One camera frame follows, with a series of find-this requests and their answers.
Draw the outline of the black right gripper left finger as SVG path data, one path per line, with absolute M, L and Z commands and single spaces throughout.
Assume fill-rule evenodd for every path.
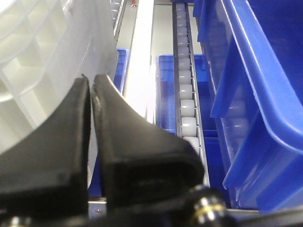
M 90 93 L 75 79 L 55 111 L 0 157 L 0 217 L 53 219 L 88 212 Z

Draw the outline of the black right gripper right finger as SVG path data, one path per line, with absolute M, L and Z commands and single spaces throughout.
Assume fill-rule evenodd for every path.
M 141 117 L 109 76 L 97 75 L 91 94 L 108 210 L 170 199 L 203 182 L 192 145 Z

